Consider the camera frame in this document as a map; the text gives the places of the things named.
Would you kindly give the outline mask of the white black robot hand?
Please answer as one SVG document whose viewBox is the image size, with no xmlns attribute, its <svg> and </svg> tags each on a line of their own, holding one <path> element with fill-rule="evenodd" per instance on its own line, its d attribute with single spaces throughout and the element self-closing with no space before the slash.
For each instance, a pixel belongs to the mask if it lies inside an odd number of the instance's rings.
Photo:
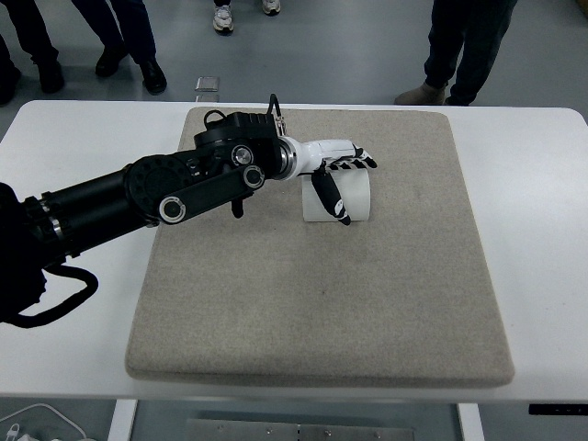
<svg viewBox="0 0 588 441">
<path fill-rule="evenodd" d="M 349 140 L 320 140 L 301 143 L 296 148 L 295 175 L 308 175 L 325 211 L 345 226 L 351 218 L 331 172 L 339 170 L 375 169 L 373 157 Z"/>
</svg>

